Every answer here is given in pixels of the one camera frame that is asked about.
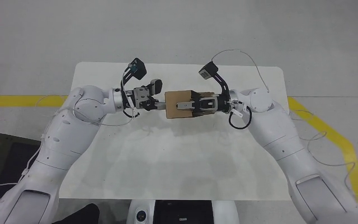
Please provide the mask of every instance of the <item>black panel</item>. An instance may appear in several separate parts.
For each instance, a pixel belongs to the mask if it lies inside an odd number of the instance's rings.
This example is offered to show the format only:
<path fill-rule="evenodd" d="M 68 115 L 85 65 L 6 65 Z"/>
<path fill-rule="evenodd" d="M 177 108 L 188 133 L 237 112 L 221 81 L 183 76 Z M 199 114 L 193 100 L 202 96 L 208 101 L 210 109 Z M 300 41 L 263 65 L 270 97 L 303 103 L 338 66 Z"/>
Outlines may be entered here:
<path fill-rule="evenodd" d="M 153 224 L 214 224 L 210 200 L 156 200 Z"/>
<path fill-rule="evenodd" d="M 39 149 L 40 141 L 0 134 L 0 184 L 18 182 L 28 160 Z M 0 186 L 0 197 L 14 185 Z"/>

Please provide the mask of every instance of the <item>metal bracket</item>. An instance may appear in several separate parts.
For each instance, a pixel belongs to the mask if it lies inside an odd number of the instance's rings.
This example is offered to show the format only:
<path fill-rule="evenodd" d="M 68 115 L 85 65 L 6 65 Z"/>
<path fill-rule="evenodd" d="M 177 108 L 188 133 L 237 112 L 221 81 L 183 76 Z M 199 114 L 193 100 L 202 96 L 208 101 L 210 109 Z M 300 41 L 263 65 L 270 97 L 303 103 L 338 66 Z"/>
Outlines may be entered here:
<path fill-rule="evenodd" d="M 149 100 L 149 90 L 146 87 L 136 87 L 133 89 L 135 107 L 140 109 L 140 103 Z"/>
<path fill-rule="evenodd" d="M 190 101 L 190 102 L 178 102 L 178 103 L 177 103 L 177 109 L 178 109 L 178 110 L 194 109 L 194 107 L 192 106 L 193 103 L 194 103 L 194 101 Z"/>

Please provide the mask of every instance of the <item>black cable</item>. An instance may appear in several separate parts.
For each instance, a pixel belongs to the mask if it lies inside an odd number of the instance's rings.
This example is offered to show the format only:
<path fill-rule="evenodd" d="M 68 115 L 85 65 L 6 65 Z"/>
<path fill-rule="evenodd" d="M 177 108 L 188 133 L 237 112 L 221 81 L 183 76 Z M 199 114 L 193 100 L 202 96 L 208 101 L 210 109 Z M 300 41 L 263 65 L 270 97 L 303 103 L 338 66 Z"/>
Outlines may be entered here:
<path fill-rule="evenodd" d="M 229 124 L 230 124 L 231 127 L 235 128 L 235 129 L 238 129 L 238 130 L 242 130 L 242 129 L 247 128 L 247 127 L 251 124 L 252 112 L 251 112 L 251 109 L 250 109 L 248 106 L 247 106 L 246 108 L 248 109 L 248 111 L 249 111 L 249 113 L 250 113 L 250 118 L 249 118 L 247 124 L 246 124 L 245 126 L 243 126 L 242 128 L 239 128 L 239 127 L 234 126 L 234 125 L 231 123 L 231 117 L 232 117 L 232 115 L 233 115 L 234 113 L 233 113 L 233 112 L 230 112 Z"/>
<path fill-rule="evenodd" d="M 127 114 L 127 112 L 125 112 L 124 110 L 123 110 L 123 113 L 124 113 L 128 118 L 132 118 L 132 116 L 129 115 L 129 114 Z"/>

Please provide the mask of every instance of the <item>cable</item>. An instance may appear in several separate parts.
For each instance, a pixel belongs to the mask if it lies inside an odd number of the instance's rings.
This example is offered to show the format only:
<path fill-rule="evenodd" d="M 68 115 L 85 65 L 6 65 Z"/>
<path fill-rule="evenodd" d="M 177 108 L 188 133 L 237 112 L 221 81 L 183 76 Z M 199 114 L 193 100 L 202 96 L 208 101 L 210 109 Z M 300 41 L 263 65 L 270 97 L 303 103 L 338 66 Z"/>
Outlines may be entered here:
<path fill-rule="evenodd" d="M 124 70 L 124 72 L 123 72 L 123 74 L 122 74 L 122 81 L 121 81 L 122 95 L 125 96 L 125 98 L 127 99 L 127 102 L 129 102 L 129 100 L 128 100 L 128 96 L 127 96 L 127 94 L 126 94 L 126 92 L 125 92 L 124 85 L 125 85 L 125 84 L 128 82 L 128 80 L 133 76 L 133 74 L 126 74 L 126 75 L 125 75 L 125 73 L 126 73 L 126 71 L 127 71 L 128 69 L 129 69 L 129 68 L 126 68 L 126 69 Z M 130 104 L 129 104 L 129 107 L 130 107 L 131 110 L 132 110 L 132 116 L 130 116 L 129 114 L 127 114 L 127 113 L 124 111 L 125 107 L 124 107 L 124 109 L 123 109 L 123 113 L 124 113 L 127 117 L 131 118 L 130 121 L 129 121 L 129 122 L 131 122 L 131 121 L 133 120 L 133 118 L 136 118 L 136 117 L 139 116 L 139 113 L 136 111 L 136 114 L 134 115 L 134 112 L 135 112 L 134 108 L 133 108 Z"/>
<path fill-rule="evenodd" d="M 248 120 L 248 122 L 247 122 L 247 124 L 246 124 L 245 126 L 239 128 L 239 127 L 234 126 L 234 125 L 231 123 L 231 117 L 232 117 L 233 114 L 234 114 L 233 112 L 230 112 L 230 116 L 229 116 L 229 124 L 230 124 L 230 126 L 233 127 L 233 128 L 235 128 L 235 129 L 238 129 L 238 130 L 243 130 L 243 129 L 247 128 L 247 127 L 251 124 L 251 119 L 252 119 L 251 109 L 250 109 L 249 107 L 247 107 L 247 110 L 248 110 L 249 113 L 250 113 L 250 118 L 249 118 L 249 120 Z"/>
<path fill-rule="evenodd" d="M 7 184 L 0 184 L 0 186 L 5 186 L 5 185 L 16 185 L 18 183 L 7 183 Z"/>
<path fill-rule="evenodd" d="M 49 96 L 59 96 L 63 99 L 63 102 L 65 102 L 65 98 L 61 95 L 58 95 L 58 94 L 49 94 L 49 95 L 46 95 L 46 96 L 43 96 L 42 98 L 40 98 L 36 103 L 35 103 L 35 106 L 34 106 L 34 110 L 36 110 L 36 107 L 38 106 L 38 104 L 43 101 L 43 99 L 49 97 Z"/>
<path fill-rule="evenodd" d="M 264 80 L 263 80 L 263 78 L 262 78 L 262 76 L 261 76 L 260 70 L 258 69 L 258 66 L 257 66 L 256 62 L 253 60 L 253 58 L 251 58 L 251 56 L 250 56 L 249 54 L 247 54 L 247 53 L 241 51 L 240 49 L 227 49 L 227 50 L 222 50 L 222 51 L 220 51 L 219 53 L 217 53 L 216 55 L 214 55 L 214 56 L 211 58 L 211 61 L 213 61 L 214 58 L 215 58 L 216 56 L 218 56 L 219 54 L 221 54 L 222 52 L 233 52 L 233 51 L 239 51 L 239 52 L 241 52 L 241 53 L 247 55 L 247 56 L 251 59 L 251 61 L 253 62 L 253 64 L 255 65 L 255 67 L 256 67 L 256 69 L 257 69 L 257 72 L 258 72 L 258 75 L 259 75 L 260 78 L 261 78 L 261 81 L 262 81 L 263 84 L 265 85 L 266 89 L 269 91 L 269 88 L 267 87 L 266 83 L 264 82 Z"/>
<path fill-rule="evenodd" d="M 306 111 L 306 110 L 293 110 L 293 111 L 301 111 L 301 112 L 306 112 L 306 113 L 310 114 L 311 117 L 310 117 L 308 120 L 312 119 L 312 117 L 314 116 L 314 114 L 313 114 L 312 112 Z M 302 121 L 305 121 L 305 122 L 307 121 L 307 120 L 305 120 L 305 119 L 293 119 L 293 120 L 302 120 Z M 322 132 L 319 132 L 319 133 L 315 134 L 315 135 L 314 135 L 312 138 L 310 138 L 310 139 L 305 139 L 305 138 L 302 138 L 302 137 L 300 137 L 300 139 L 301 139 L 301 140 L 304 140 L 304 141 L 308 141 L 306 148 L 307 148 L 308 152 L 311 154 L 311 156 L 314 158 L 314 160 L 316 160 L 319 164 L 322 164 L 322 165 L 325 165 L 325 166 L 332 166 L 332 167 L 347 166 L 347 165 L 352 164 L 352 168 L 350 168 L 350 170 L 348 171 L 347 175 L 346 175 L 345 178 L 344 178 L 344 184 L 345 184 L 345 187 L 348 189 L 348 191 L 351 192 L 351 194 L 355 197 L 355 193 L 354 193 L 354 191 L 349 187 L 347 181 L 348 181 L 348 177 L 350 176 L 350 174 L 352 173 L 353 169 L 354 169 L 355 166 L 356 166 L 356 161 L 347 162 L 347 163 L 345 163 L 345 164 L 328 164 L 328 163 L 326 163 L 326 162 L 322 162 L 322 161 L 320 161 L 319 159 L 317 159 L 317 158 L 312 154 L 311 149 L 309 148 L 309 145 L 310 145 L 311 142 L 316 141 L 316 140 L 319 140 L 319 139 L 321 139 L 321 138 L 324 138 L 326 135 L 327 135 L 327 132 L 326 132 L 326 131 L 322 131 Z"/>
<path fill-rule="evenodd" d="M 314 116 L 314 114 L 312 113 L 312 112 L 310 112 L 310 111 L 306 111 L 306 110 L 293 110 L 294 112 L 297 112 L 297 111 L 299 111 L 299 112 L 305 112 L 305 113 L 307 113 L 307 114 L 309 114 L 310 115 L 310 117 L 309 117 L 309 119 L 299 119 L 299 118 L 291 118 L 292 120 L 304 120 L 304 121 L 309 121 L 309 120 L 312 120 L 312 118 L 313 118 L 313 116 Z"/>

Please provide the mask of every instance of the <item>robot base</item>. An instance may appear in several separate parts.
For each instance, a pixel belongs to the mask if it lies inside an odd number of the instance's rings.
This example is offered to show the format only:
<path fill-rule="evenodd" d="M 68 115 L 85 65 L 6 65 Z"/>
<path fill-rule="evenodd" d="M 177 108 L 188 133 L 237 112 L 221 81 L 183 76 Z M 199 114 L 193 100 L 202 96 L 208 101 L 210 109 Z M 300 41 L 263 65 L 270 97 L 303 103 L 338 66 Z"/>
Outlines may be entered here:
<path fill-rule="evenodd" d="M 126 224 L 239 224 L 232 200 L 132 200 Z"/>

